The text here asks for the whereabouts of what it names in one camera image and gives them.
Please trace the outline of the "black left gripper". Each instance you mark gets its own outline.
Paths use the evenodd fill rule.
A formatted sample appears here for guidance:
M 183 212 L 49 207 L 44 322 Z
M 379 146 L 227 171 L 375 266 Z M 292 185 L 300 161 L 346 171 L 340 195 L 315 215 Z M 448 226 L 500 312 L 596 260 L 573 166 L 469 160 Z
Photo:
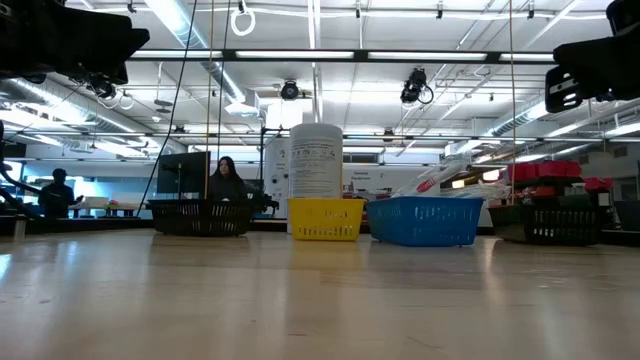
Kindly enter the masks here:
M 149 40 L 126 15 L 71 8 L 66 0 L 0 0 L 0 81 L 40 84 L 57 72 L 126 84 L 126 62 Z

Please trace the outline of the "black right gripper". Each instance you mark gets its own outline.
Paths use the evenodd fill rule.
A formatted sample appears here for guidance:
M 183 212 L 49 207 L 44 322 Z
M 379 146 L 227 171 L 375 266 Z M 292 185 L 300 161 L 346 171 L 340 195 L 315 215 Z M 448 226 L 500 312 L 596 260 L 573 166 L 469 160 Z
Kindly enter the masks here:
M 616 79 L 586 71 L 627 69 L 638 65 L 640 28 L 560 45 L 553 51 L 553 58 L 560 66 L 546 73 L 545 109 L 548 113 L 561 113 L 590 99 L 611 102 L 640 98 L 640 78 Z

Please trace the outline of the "red toothbrush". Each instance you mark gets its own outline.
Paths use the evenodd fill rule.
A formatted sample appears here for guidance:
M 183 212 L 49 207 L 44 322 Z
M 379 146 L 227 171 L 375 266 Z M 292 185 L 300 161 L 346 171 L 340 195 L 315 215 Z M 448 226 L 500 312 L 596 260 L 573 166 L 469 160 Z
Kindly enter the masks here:
M 429 167 L 426 171 L 399 188 L 393 196 L 427 196 L 429 191 L 466 170 L 469 166 L 470 162 L 468 160 L 458 159 Z

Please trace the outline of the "row of red storage bins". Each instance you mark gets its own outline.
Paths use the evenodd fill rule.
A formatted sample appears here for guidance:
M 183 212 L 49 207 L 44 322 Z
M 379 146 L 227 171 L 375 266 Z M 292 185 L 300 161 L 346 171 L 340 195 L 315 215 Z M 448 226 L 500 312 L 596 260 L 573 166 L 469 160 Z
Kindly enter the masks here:
M 514 182 L 542 178 L 578 178 L 581 174 L 582 168 L 579 163 L 566 160 L 516 163 L 507 168 L 507 177 Z

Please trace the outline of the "black computer monitor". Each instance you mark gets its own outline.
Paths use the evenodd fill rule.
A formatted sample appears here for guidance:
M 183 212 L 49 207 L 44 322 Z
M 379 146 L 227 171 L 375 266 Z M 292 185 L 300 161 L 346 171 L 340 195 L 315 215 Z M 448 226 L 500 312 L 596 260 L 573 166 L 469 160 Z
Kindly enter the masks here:
M 209 177 L 210 153 L 192 152 L 159 157 L 157 193 L 173 194 L 183 198 L 185 194 L 202 195 Z

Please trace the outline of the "person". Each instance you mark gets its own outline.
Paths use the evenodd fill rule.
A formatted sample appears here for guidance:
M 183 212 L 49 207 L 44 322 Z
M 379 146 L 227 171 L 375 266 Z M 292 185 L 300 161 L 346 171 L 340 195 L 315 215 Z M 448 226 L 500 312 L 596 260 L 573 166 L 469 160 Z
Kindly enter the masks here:
M 38 204 L 45 218 L 67 218 L 69 207 L 82 202 L 84 196 L 75 197 L 73 189 L 65 184 L 67 173 L 64 169 L 54 169 L 52 176 L 53 182 L 41 189 Z
M 208 197 L 214 201 L 246 201 L 247 191 L 231 157 L 221 157 L 208 183 Z

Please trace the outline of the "black slotted plastic basket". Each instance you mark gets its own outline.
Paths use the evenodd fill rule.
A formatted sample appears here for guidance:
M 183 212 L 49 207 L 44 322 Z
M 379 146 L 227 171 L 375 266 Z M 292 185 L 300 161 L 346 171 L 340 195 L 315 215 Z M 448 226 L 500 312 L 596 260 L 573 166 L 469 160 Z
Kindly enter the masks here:
M 610 206 L 526 205 L 521 208 L 525 241 L 540 245 L 591 246 L 614 224 Z
M 155 230 L 175 236 L 239 236 L 249 230 L 253 217 L 253 206 L 248 202 L 150 200 L 149 207 Z

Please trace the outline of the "white wipes canister yellow label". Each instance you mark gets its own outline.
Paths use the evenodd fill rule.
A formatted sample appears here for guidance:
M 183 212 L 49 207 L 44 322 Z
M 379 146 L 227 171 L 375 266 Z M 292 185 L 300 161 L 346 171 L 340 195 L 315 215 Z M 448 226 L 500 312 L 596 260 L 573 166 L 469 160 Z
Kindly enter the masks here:
M 290 198 L 342 198 L 343 131 L 326 123 L 303 123 L 290 130 Z M 291 224 L 287 213 L 287 231 Z

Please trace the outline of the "blue slotted plastic basket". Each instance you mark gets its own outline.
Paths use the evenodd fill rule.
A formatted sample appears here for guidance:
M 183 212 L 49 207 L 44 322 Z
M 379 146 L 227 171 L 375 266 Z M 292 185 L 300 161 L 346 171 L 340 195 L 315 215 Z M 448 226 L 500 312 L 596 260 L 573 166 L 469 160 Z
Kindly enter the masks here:
M 373 238 L 408 247 L 468 246 L 474 243 L 482 198 L 399 196 L 368 202 Z

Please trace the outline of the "yellow slotted plastic basket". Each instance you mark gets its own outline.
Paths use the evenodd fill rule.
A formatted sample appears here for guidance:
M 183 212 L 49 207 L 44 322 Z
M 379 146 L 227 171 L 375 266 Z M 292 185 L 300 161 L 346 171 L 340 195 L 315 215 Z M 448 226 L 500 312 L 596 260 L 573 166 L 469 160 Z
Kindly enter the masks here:
M 365 200 L 290 198 L 291 234 L 296 240 L 356 241 Z

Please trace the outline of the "silver ventilation duct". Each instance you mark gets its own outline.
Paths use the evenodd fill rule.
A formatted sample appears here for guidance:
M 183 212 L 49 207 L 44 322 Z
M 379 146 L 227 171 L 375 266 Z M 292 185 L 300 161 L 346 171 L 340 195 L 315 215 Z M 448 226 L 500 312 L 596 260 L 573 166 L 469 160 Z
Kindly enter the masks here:
M 64 123 L 91 128 L 98 149 L 127 158 L 186 153 L 174 140 L 151 136 L 151 129 L 108 109 L 97 97 L 87 97 L 55 81 L 33 84 L 23 79 L 0 80 L 0 102 L 35 107 Z

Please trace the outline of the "black metal rig frame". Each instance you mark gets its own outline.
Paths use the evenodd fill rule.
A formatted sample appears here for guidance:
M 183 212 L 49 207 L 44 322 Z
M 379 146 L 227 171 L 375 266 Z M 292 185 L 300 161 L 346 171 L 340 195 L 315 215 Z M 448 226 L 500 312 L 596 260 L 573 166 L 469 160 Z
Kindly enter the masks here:
M 553 65 L 552 53 L 390 50 L 139 50 L 130 61 L 356 62 Z

